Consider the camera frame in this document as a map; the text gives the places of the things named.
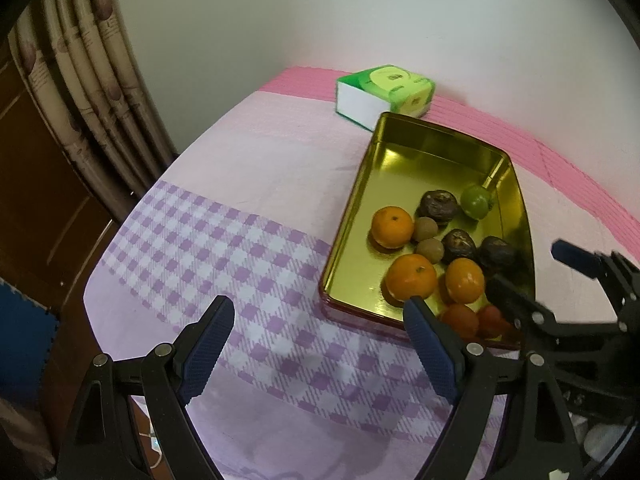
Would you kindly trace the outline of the bamboo rattan furniture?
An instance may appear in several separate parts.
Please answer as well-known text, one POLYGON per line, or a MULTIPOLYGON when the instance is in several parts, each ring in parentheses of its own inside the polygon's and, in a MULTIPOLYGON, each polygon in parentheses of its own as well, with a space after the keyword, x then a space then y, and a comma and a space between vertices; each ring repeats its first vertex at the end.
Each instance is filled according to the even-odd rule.
POLYGON ((54 140, 125 220, 176 158, 138 74, 116 0, 30 0, 11 53, 54 140))

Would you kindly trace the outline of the dark passion fruit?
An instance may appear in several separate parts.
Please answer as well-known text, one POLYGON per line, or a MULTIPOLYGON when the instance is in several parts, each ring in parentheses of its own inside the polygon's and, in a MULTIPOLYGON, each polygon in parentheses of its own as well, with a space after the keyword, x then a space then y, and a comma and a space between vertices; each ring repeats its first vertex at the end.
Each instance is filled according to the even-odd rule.
POLYGON ((442 238, 442 263, 449 264, 459 258, 476 259, 477 247, 471 235, 462 229, 452 229, 442 238))
POLYGON ((421 217, 431 218, 443 228, 458 213, 459 204, 454 194, 446 190, 431 190, 425 192, 418 206, 421 217))
POLYGON ((476 256, 483 272, 492 275, 512 266, 516 259, 516 249, 500 237, 488 236, 480 244, 476 256))

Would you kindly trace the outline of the large red tomato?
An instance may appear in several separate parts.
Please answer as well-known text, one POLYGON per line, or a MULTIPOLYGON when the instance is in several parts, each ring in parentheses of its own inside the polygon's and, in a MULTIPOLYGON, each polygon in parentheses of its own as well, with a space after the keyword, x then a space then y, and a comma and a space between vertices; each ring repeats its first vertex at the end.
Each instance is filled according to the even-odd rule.
POLYGON ((465 304, 450 304, 439 315, 439 321, 448 325, 463 339, 474 338, 480 328, 480 320, 477 314, 465 304))

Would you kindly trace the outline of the brown longan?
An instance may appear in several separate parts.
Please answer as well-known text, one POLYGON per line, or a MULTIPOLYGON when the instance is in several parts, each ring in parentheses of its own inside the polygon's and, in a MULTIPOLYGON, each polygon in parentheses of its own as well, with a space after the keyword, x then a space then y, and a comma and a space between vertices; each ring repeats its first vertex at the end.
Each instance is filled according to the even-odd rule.
POLYGON ((416 244, 416 250, 414 252, 427 258, 430 263, 435 264, 441 262, 442 258, 444 258, 445 247, 440 240, 427 238, 416 244))
POLYGON ((434 238, 439 231, 439 226, 437 222, 428 217, 419 217, 414 222, 414 230, 412 234, 412 239, 416 243, 422 242, 422 240, 429 240, 430 238, 434 238))

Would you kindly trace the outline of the pink and purple tablecloth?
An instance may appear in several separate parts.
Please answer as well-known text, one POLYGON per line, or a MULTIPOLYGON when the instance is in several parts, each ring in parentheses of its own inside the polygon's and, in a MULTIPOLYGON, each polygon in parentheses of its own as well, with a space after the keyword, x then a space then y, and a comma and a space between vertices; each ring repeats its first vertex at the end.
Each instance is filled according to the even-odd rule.
POLYGON ((370 140, 333 70, 286 70, 160 177, 85 291, 101 349, 144 356, 229 297, 235 321, 188 413, 229 479, 411 479, 448 413, 403 342, 335 322, 319 281, 370 140))

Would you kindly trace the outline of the small red tomato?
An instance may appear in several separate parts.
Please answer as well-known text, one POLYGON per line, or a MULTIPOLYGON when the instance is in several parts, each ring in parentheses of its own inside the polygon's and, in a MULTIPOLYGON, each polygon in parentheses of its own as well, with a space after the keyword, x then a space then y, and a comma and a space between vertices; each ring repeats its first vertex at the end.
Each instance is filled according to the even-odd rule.
POLYGON ((510 328, 510 323, 503 317, 501 311, 488 304, 477 312, 478 331, 477 335, 485 339, 494 339, 506 334, 510 328))

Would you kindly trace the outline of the green tissue pack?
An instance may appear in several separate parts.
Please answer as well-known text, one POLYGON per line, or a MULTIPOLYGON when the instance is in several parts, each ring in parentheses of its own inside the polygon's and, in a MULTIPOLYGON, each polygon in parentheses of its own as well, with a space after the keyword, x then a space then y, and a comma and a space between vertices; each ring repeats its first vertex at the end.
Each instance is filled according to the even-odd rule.
POLYGON ((335 86, 335 111, 373 131, 378 118, 390 112, 413 118, 430 109, 436 84, 430 78, 396 65, 382 65, 341 76, 335 86))

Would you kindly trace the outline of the blue object at floor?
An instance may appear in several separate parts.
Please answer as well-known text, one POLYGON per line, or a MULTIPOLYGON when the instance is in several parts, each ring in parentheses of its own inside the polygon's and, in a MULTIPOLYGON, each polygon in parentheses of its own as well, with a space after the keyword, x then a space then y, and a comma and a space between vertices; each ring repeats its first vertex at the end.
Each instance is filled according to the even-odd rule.
POLYGON ((1 282, 1 397, 36 404, 58 319, 6 282, 1 282))

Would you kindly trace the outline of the green tomato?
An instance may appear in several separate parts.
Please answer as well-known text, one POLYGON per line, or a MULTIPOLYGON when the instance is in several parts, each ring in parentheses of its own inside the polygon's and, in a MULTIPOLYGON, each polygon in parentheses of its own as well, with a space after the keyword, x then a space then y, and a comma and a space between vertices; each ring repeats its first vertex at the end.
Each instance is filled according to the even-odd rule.
POLYGON ((494 196, 481 185, 471 185, 466 188, 460 197, 462 211, 471 219, 480 221, 484 219, 494 206, 494 196))

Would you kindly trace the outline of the gold toffee tin box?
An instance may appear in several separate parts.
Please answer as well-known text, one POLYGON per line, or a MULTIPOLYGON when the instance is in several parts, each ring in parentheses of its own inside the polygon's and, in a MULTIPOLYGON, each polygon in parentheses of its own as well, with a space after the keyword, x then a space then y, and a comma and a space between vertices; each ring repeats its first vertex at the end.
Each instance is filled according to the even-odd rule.
POLYGON ((319 284, 333 321, 402 336, 401 301, 485 307, 501 274, 535 292, 532 234, 512 160, 468 134, 383 114, 363 155, 319 284))

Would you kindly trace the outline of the orange mandarin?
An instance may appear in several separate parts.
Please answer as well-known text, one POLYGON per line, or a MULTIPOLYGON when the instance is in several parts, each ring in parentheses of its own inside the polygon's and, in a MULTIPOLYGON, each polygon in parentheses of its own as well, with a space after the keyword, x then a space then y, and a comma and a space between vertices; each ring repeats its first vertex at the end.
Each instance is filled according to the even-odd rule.
POLYGON ((370 235, 378 246, 385 249, 399 249, 411 240, 414 221, 405 209, 385 206, 372 216, 370 235))
POLYGON ((457 304, 472 304, 485 292, 485 277, 480 266, 468 258, 452 260, 445 273, 449 297, 457 304))
POLYGON ((398 257, 384 276, 387 292, 396 301, 411 297, 426 299, 436 290, 438 278, 430 260, 419 254, 398 257))

